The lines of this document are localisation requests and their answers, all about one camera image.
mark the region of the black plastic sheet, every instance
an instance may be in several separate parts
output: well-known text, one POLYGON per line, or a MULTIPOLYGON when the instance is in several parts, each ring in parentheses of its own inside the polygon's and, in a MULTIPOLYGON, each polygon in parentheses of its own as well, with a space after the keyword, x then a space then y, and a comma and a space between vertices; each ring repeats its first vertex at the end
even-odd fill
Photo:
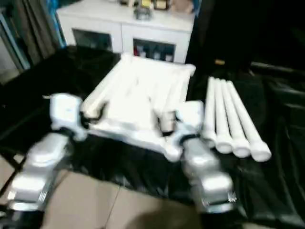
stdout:
MULTIPOLYGON (((50 131, 48 95, 67 92, 86 98, 119 55, 68 47, 0 89, 0 150, 25 154, 50 131)), ((216 71, 233 80, 262 138, 272 151, 268 162, 221 155, 238 197, 234 212, 203 215, 203 223, 227 228, 257 222, 275 228, 305 228, 305 80, 255 73, 216 71)), ((207 75, 196 71, 188 100, 204 101, 207 75)), ((192 203, 180 163, 150 150, 90 135, 76 145, 74 171, 161 198, 192 203)))

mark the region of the white frame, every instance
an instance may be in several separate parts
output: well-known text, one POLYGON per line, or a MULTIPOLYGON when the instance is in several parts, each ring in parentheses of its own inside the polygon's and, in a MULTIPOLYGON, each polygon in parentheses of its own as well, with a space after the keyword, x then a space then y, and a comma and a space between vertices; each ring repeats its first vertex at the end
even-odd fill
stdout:
POLYGON ((185 63, 190 36, 187 32, 122 24, 124 52, 133 54, 133 39, 172 44, 175 46, 173 57, 175 63, 185 63))
POLYGON ((76 45, 73 29, 109 34, 112 43, 112 52, 122 53, 121 24, 112 21, 102 21, 90 18, 78 18, 58 15, 61 29, 67 45, 76 45))

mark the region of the beige tiled floor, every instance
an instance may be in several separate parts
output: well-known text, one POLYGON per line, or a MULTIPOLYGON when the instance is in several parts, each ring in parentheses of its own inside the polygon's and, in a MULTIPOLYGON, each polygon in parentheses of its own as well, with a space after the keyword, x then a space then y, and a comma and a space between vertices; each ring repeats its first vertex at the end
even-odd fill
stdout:
MULTIPOLYGON (((13 169, 0 159, 0 185, 13 169)), ((70 172, 49 204, 44 229, 200 229, 195 209, 70 172)), ((247 224, 246 229, 265 229, 247 224)))

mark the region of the white rod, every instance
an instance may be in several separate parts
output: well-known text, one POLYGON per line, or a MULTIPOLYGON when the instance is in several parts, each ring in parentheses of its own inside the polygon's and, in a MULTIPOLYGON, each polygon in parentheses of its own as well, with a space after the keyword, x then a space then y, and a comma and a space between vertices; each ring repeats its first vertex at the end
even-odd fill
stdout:
POLYGON ((231 81, 227 82, 230 95, 233 99, 237 114, 244 129, 244 133, 250 142, 251 156, 255 161, 267 161, 271 157, 268 145, 261 139, 250 115, 248 114, 241 98, 231 81))
POLYGON ((132 57, 123 54, 121 60, 86 98, 81 109, 85 112, 87 117, 94 118, 98 116, 97 109, 105 101, 109 91, 114 89, 115 83, 123 76, 121 73, 126 70, 126 66, 129 66, 131 62, 132 57))
POLYGON ((216 149, 222 154, 228 154, 233 150, 233 143, 229 132, 219 79, 215 80, 215 116, 217 131, 216 149))
POLYGON ((215 79, 209 77, 205 97, 205 111, 203 121, 202 137, 209 148, 215 147, 215 79))
POLYGON ((250 145, 244 136, 237 112, 227 88, 225 80, 221 80, 225 111, 228 117, 231 136, 233 138, 233 153, 240 158, 250 155, 250 145))

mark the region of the glass cabinet door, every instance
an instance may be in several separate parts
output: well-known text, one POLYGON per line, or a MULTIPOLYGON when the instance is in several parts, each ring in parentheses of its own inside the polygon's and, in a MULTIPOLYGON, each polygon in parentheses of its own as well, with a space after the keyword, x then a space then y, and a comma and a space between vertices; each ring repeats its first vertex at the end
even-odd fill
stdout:
POLYGON ((133 54, 154 60, 173 62, 175 47, 174 44, 133 39, 133 54))
POLYGON ((109 34, 72 29, 76 45, 112 52, 109 34))
POLYGON ((137 56, 184 63, 190 34, 138 25, 122 25, 123 51, 137 56))
POLYGON ((123 52, 119 23, 62 15, 59 15, 59 20, 67 45, 123 52))

